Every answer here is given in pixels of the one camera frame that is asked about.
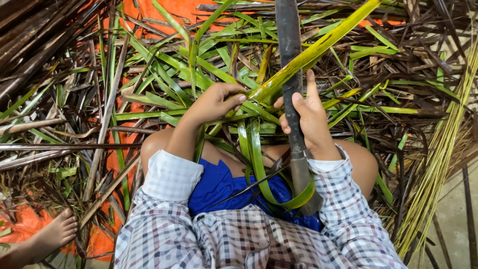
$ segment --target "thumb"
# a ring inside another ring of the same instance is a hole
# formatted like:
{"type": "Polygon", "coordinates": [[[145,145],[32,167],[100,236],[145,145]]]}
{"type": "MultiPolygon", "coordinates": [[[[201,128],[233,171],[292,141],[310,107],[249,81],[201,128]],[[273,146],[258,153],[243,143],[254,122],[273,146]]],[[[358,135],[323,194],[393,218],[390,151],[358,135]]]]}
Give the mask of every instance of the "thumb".
{"type": "Polygon", "coordinates": [[[224,110],[230,111],[235,107],[242,105],[245,100],[246,96],[244,94],[237,94],[225,100],[222,104],[222,107],[224,108],[224,110]]]}
{"type": "Polygon", "coordinates": [[[297,110],[297,113],[299,113],[301,117],[305,116],[310,111],[302,98],[302,94],[299,92],[292,95],[292,105],[294,105],[295,110],[297,110]]]}

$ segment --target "hand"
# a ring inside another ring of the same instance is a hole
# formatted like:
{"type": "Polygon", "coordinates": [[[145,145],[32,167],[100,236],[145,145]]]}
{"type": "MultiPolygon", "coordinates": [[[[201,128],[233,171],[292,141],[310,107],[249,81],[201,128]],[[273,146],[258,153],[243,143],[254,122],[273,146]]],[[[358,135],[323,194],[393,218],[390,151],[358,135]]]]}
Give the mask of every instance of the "hand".
{"type": "Polygon", "coordinates": [[[201,125],[220,119],[227,112],[237,112],[246,100],[244,94],[237,94],[246,89],[236,83],[216,83],[209,87],[184,114],[189,124],[201,125]]]}
{"type": "MultiPolygon", "coordinates": [[[[335,147],[327,126],[326,112],[320,101],[312,70],[307,71],[307,98],[304,101],[302,94],[296,92],[292,95],[292,104],[300,115],[300,127],[304,134],[305,146],[313,159],[341,160],[342,156],[335,147]]],[[[274,107],[280,108],[282,105],[284,105],[284,99],[280,97],[274,107]]],[[[290,134],[291,128],[285,114],[280,117],[279,122],[284,133],[290,134]]]]}

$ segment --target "machete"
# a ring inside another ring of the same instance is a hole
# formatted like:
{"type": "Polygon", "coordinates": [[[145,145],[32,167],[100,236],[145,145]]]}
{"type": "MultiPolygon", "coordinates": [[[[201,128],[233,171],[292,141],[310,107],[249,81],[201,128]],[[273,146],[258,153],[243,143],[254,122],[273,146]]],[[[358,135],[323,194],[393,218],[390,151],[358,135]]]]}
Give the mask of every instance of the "machete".
{"type": "MultiPolygon", "coordinates": [[[[279,36],[281,67],[287,65],[301,52],[299,12],[295,0],[275,0],[275,19],[279,36]]],[[[310,182],[309,164],[305,156],[304,134],[299,125],[300,116],[292,105],[292,94],[302,93],[302,71],[297,72],[282,86],[285,117],[291,128],[291,171],[294,192],[299,195],[310,182]]],[[[301,207],[302,214],[310,216],[319,211],[323,199],[317,192],[301,207]]]]}

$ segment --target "blue shorts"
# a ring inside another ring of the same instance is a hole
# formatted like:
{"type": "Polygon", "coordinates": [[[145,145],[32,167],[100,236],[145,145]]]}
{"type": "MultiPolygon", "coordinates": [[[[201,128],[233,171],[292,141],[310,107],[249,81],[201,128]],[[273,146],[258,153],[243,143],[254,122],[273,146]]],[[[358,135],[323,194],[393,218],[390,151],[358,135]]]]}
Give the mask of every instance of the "blue shorts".
{"type": "MultiPolygon", "coordinates": [[[[282,214],[273,215],[270,209],[266,208],[267,203],[261,195],[251,200],[253,190],[246,191],[241,195],[215,205],[231,194],[235,194],[247,187],[246,178],[233,178],[231,171],[222,160],[219,161],[218,165],[215,165],[204,159],[200,159],[199,164],[204,166],[204,173],[189,198],[188,207],[189,213],[192,216],[217,210],[241,209],[248,204],[254,204],[273,217],[319,231],[321,224],[318,213],[312,216],[297,216],[298,210],[286,212],[284,209],[282,214]]],[[[250,182],[254,183],[255,181],[255,177],[250,176],[250,182]]],[[[268,183],[277,202],[284,203],[292,199],[292,191],[283,178],[274,176],[268,180],[268,183]]]]}

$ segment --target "checkered shirt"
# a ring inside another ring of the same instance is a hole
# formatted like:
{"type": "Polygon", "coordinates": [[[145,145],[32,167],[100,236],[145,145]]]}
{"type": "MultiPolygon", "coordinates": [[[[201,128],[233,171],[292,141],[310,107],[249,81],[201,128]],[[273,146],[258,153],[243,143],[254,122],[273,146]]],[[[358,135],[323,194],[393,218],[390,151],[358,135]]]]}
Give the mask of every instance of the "checkered shirt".
{"type": "Polygon", "coordinates": [[[254,205],[191,219],[187,202],[202,165],[157,152],[118,235],[115,268],[406,268],[340,151],[344,160],[333,168],[309,160],[316,191],[324,198],[320,233],[270,217],[254,205]]]}

